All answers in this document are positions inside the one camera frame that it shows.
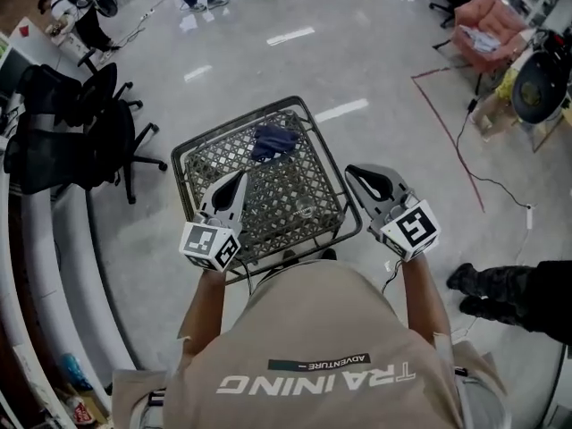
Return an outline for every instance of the hand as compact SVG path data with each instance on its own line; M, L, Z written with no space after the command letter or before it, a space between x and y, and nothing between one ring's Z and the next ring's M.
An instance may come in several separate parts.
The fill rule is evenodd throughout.
M215 270L205 270L201 275L201 279L213 284L226 284L226 273L220 273Z

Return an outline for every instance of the chair leg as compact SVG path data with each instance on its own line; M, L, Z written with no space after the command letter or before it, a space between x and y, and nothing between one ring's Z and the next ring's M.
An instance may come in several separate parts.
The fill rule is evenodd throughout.
M132 102L127 102L127 106L136 106L138 110L143 108L143 102L140 100L134 100Z
M143 131L135 138L135 141L133 142L133 152L135 152L135 150L139 147L141 141L143 141L143 138L145 138L145 136L149 133L150 130L152 130L153 133L157 133L159 132L159 126L154 125L151 122L147 124L145 129L143 129Z
M452 14L451 16L449 16L445 21L443 21L440 25L442 29L446 29L447 28L447 24L449 22L451 22L453 19L455 19L455 15Z
M448 45L450 43L450 39L443 41L442 43L439 43L438 45L433 45L431 46L433 49L439 51L440 47L443 47L445 45Z
M430 10L434 10L435 8L439 8L440 10L443 10L449 14L451 12L450 6L443 6L442 4L433 4L433 3L429 4Z
M476 88L475 88L475 95L479 95L479 88L481 87L481 79L483 78L483 74L479 74L478 80L476 80Z
M167 164L159 159L154 159L152 157L143 156L133 156L133 162L142 162L143 164L157 164L159 165L159 170L161 172L166 172Z
M125 84L123 84L122 87L117 92L117 94L115 94L114 100L119 100L122 97L123 92L125 92L125 89L131 89L132 87L133 87L132 82L126 82Z
M125 191L127 192L127 200L133 205L137 199L133 195L133 179L131 178L131 161L123 165L123 177L125 178Z

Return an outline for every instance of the red tape line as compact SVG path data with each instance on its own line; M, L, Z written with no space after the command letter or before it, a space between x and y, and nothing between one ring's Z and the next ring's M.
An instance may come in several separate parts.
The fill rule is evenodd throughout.
M453 145L453 147L455 147L455 139L453 138L453 136L450 134L449 129L447 128L447 126L445 125L445 122L443 122L443 119L441 118L441 115L437 112L437 110L435 109L435 107L433 106L433 104L431 103L431 100L429 100L429 97L427 96L427 94L425 93L425 91L421 88L421 86L419 86L417 84L417 79L418 78L423 78L424 76L429 76L431 74L437 73L437 72L446 72L448 70L451 70L450 67L445 67L445 68L440 68L440 69L435 69L435 70L430 70L430 71L426 71L425 73L421 73L418 74L416 76L412 76L411 80L413 81L413 83L417 86L417 88L419 89L419 92L421 92L421 95L423 96L423 98L425 99L425 101L427 102L427 104L429 104L429 106L431 107L431 109L433 110L433 113L435 114L435 116L437 117L437 120L439 121L439 123L441 124L441 126L443 127L443 130L445 130L445 133L447 134L447 136L449 137L449 140L451 142L451 144ZM473 185L473 190L475 191L476 194L476 198L479 201L479 205L481 206L481 210L483 210L483 213L485 213L484 211L484 204L483 204L483 199L481 198L481 194L479 193L479 189L476 188L476 184L475 184L475 180L473 179L473 177L471 176L470 171L467 168L467 165L465 164L465 161L463 160L463 158L461 157L461 155L458 153L457 149L455 149L455 152L457 153L458 159L461 162L461 164L463 165L463 168L465 169L465 172L467 172L467 177L469 179L469 181L471 181L471 184Z

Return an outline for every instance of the shoe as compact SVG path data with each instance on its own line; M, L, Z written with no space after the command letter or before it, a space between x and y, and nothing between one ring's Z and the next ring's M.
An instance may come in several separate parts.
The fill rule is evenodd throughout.
M189 7L189 10L191 13L202 13L206 11L206 6L204 6L199 2L196 2L195 4Z
M324 253L322 253L322 256L320 257L320 259L325 259L328 261L337 261L338 255L336 254L336 252L332 248L328 248L324 251Z
M284 251L284 254L282 255L282 260L285 261L286 259L290 259L291 257L294 256L296 256L296 253L294 251L292 251L291 249L286 249L286 251ZM291 265L299 263L300 263L299 259L292 259L291 261L289 261L287 264L284 265L284 268L288 268Z
M465 315L482 317L483 300L474 296L465 297L458 306L458 311Z
M467 262L464 263L463 265L460 265L458 269L455 270L455 272L453 272L453 275L451 275L447 279L447 287L450 290L458 290L458 288L460 287L459 283L463 279L463 275L465 273L472 273L472 272L476 272L472 264Z
M208 2L208 9L212 10L213 8L216 8L218 6L225 6L228 3L229 0L211 0L210 2Z

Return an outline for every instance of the pink armchair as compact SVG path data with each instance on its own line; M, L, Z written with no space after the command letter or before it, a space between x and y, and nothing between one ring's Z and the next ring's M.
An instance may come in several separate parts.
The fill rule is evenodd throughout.
M473 40L460 28L465 25L472 29L493 35L500 41L500 46L491 53L480 53L473 48ZM479 73L479 83L483 73L493 72L497 68L510 63L513 55L519 55L526 47L525 40L519 32L527 26L522 18L510 6L501 0L471 0L455 9L455 29L450 40L435 49L453 42L461 54Z

